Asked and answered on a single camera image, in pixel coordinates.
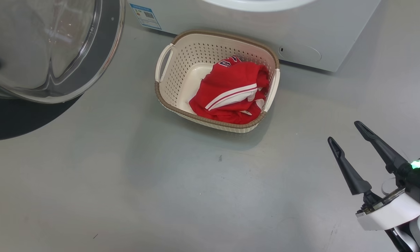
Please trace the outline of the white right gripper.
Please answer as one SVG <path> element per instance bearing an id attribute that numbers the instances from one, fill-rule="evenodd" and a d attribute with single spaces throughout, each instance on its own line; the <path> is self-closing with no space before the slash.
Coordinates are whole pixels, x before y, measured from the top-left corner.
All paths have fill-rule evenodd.
<path id="1" fill-rule="evenodd" d="M 385 163 L 388 173 L 396 173 L 408 167 L 408 161 L 390 147 L 384 140 L 376 135 L 361 121 L 355 121 L 354 126 L 362 137 L 376 150 Z M 345 179 L 351 195 L 366 193 L 372 189 L 368 181 L 362 179 L 345 157 L 343 149 L 333 139 L 328 137 L 328 145 Z M 404 191 L 394 199 L 371 213 L 357 213 L 357 221 L 365 231 L 381 231 L 394 228 L 406 222 L 410 222 L 420 216 L 420 204 L 408 196 Z"/>

